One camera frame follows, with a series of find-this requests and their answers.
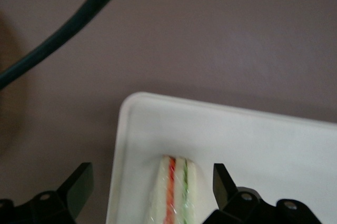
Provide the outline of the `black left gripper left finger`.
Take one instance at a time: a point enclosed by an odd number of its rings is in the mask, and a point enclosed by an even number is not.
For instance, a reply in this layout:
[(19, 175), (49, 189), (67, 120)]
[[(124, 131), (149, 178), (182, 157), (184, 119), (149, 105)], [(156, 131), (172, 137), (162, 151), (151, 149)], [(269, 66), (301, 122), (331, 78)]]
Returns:
[(76, 223), (93, 189), (93, 165), (81, 163), (55, 191), (41, 192), (19, 206), (1, 199), (1, 223)]

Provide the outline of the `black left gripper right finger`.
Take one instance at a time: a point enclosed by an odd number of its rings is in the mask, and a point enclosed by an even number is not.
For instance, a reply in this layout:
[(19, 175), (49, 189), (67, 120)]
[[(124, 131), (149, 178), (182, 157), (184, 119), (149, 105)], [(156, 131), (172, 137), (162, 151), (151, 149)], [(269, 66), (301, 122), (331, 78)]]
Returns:
[(204, 223), (321, 223), (300, 201), (280, 199), (273, 206), (265, 202), (256, 190), (237, 187), (222, 163), (213, 166), (213, 194), (218, 208)]

